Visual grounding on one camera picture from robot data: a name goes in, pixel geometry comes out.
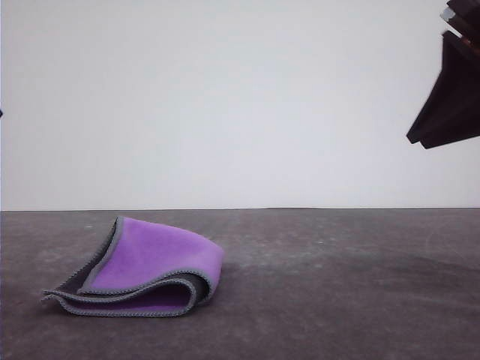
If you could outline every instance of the purple cloth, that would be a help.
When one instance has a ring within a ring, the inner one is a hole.
[[[212,297],[223,257],[194,232],[118,217],[92,259],[43,299],[78,315],[178,316]]]

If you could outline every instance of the concrete floor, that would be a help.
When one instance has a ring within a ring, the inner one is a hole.
[[[165,319],[74,316],[60,284],[116,215],[226,251],[206,306]],[[480,209],[5,212],[2,359],[480,359]]]

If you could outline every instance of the dark object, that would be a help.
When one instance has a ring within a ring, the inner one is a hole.
[[[450,1],[442,17],[480,44],[480,0]],[[480,57],[462,39],[443,34],[442,71],[407,137],[426,148],[480,136]]]

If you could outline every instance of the white wall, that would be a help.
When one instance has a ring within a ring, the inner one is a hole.
[[[4,0],[3,209],[479,206],[480,139],[405,137],[444,7]]]

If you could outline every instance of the folded microfiber towel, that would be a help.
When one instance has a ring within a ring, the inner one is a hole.
[[[212,297],[223,257],[194,232],[117,217],[90,261],[43,300],[77,315],[174,317]]]

